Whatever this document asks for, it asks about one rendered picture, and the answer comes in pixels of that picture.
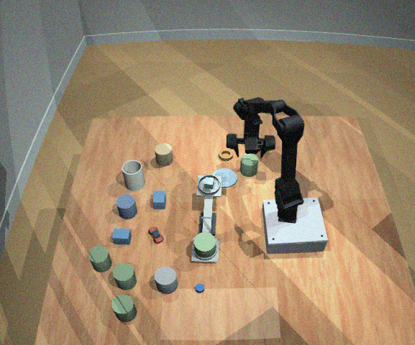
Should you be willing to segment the light blue round dish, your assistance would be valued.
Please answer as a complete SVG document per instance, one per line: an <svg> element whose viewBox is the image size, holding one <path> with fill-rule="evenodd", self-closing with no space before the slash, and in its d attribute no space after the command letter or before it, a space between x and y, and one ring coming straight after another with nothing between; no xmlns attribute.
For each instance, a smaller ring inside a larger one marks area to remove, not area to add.
<svg viewBox="0 0 415 345"><path fill-rule="evenodd" d="M237 182L236 173L230 169L219 169L215 171L213 175L220 175L222 177L222 188L231 187Z"/></svg>

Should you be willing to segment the pale green cube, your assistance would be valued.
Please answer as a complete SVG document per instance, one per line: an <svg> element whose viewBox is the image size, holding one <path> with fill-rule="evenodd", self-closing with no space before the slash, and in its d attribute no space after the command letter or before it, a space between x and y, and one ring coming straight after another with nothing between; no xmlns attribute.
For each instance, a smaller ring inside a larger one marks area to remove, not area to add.
<svg viewBox="0 0 415 345"><path fill-rule="evenodd" d="M213 187L214 187L214 179L213 178L206 177L204 186L205 186L205 188L213 189Z"/></svg>

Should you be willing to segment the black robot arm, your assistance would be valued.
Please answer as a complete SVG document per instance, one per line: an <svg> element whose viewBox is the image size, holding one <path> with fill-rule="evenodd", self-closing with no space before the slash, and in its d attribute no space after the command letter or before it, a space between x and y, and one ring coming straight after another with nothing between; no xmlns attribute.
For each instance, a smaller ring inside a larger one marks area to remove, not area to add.
<svg viewBox="0 0 415 345"><path fill-rule="evenodd" d="M241 120L245 120L244 129L248 132L259 130L260 124L263 123L259 114L272 115L272 125L282 140L281 176L275 179L278 221L295 223L298 206L304 203L300 185L296 181L297 147L298 141L304 134L303 119L297 110L281 99L264 101L256 97L245 101L239 98L233 109ZM289 116L278 120L275 115L282 111ZM263 142L259 137L245 136L244 144L246 154L257 154L257 151L263 150Z"/></svg>

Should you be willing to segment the black cylinder with grey top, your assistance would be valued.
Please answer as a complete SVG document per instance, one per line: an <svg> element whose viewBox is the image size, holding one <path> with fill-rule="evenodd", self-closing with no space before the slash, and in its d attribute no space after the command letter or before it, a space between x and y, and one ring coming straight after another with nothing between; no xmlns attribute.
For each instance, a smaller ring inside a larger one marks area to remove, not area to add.
<svg viewBox="0 0 415 345"><path fill-rule="evenodd" d="M161 267L155 272L157 289L162 294L175 292L178 287L178 280L175 271L171 267Z"/></svg>

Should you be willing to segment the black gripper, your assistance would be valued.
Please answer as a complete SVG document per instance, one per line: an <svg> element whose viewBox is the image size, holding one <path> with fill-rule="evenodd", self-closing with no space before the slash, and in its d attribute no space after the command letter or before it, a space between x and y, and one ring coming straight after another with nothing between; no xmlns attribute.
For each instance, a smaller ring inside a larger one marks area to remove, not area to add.
<svg viewBox="0 0 415 345"><path fill-rule="evenodd" d="M260 129L259 129L260 130ZM256 132L248 132L245 130L244 137L259 137L259 130ZM260 158L265 154L267 150L275 149L275 137L271 135L265 135L264 139L259 139L263 142L263 149L260 152ZM239 157L239 147L238 144L244 144L244 138L237 138L237 134L227 134L227 148L234 150Z"/></svg>

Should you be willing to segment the small blue cylinder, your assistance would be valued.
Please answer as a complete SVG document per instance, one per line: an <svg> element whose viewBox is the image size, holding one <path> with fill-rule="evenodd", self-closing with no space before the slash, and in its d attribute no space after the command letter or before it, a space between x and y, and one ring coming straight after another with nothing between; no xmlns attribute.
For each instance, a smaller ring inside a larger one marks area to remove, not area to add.
<svg viewBox="0 0 415 345"><path fill-rule="evenodd" d="M202 293L204 291L204 285L203 284L201 284L201 283L198 283L197 285L196 285L196 292L198 292L198 293Z"/></svg>

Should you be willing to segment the dark blue cylinder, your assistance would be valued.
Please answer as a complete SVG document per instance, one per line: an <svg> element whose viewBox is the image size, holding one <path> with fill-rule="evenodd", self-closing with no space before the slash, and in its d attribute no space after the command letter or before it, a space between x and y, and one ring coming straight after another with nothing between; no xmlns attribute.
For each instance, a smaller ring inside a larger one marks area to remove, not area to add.
<svg viewBox="0 0 415 345"><path fill-rule="evenodd" d="M134 196L123 194L116 200L119 216L123 219L133 219L137 215L137 207Z"/></svg>

